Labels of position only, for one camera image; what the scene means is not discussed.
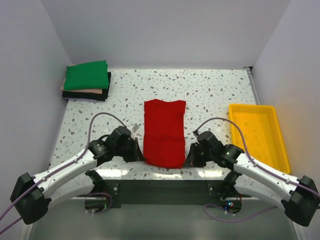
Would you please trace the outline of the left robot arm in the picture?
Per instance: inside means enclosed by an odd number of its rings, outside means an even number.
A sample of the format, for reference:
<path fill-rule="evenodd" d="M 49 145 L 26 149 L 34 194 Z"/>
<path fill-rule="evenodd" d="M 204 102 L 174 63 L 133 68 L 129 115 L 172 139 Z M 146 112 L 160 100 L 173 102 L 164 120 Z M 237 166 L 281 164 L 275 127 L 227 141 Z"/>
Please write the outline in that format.
<path fill-rule="evenodd" d="M 27 172 L 19 176 L 10 200 L 23 222 L 33 224 L 49 209 L 73 197 L 99 196 L 104 180 L 95 168 L 114 157 L 121 157 L 126 163 L 145 161 L 135 135 L 138 129 L 137 124 L 119 126 L 56 167 L 34 176 Z"/>

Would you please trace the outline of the red t shirt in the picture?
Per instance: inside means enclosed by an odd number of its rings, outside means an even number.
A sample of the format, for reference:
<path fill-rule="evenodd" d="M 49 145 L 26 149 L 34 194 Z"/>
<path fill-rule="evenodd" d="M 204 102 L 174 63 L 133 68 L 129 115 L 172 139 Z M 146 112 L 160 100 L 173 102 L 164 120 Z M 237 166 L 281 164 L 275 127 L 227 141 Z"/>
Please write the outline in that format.
<path fill-rule="evenodd" d="M 151 166 L 179 169 L 185 156 L 184 100 L 144 102 L 143 155 Z"/>

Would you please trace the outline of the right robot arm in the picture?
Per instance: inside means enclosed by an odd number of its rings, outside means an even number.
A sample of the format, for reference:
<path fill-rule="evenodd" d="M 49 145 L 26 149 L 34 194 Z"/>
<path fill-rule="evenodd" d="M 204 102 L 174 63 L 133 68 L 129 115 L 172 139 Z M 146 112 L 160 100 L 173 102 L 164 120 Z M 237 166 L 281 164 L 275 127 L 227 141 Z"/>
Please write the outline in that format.
<path fill-rule="evenodd" d="M 214 162 L 229 173 L 217 186 L 209 187 L 222 199 L 235 195 L 251 196 L 284 211 L 294 223 L 307 227 L 320 207 L 320 194 L 308 176 L 301 178 L 280 172 L 250 156 L 233 144 L 224 145 L 216 136 L 195 130 L 186 167 L 204 167 Z"/>

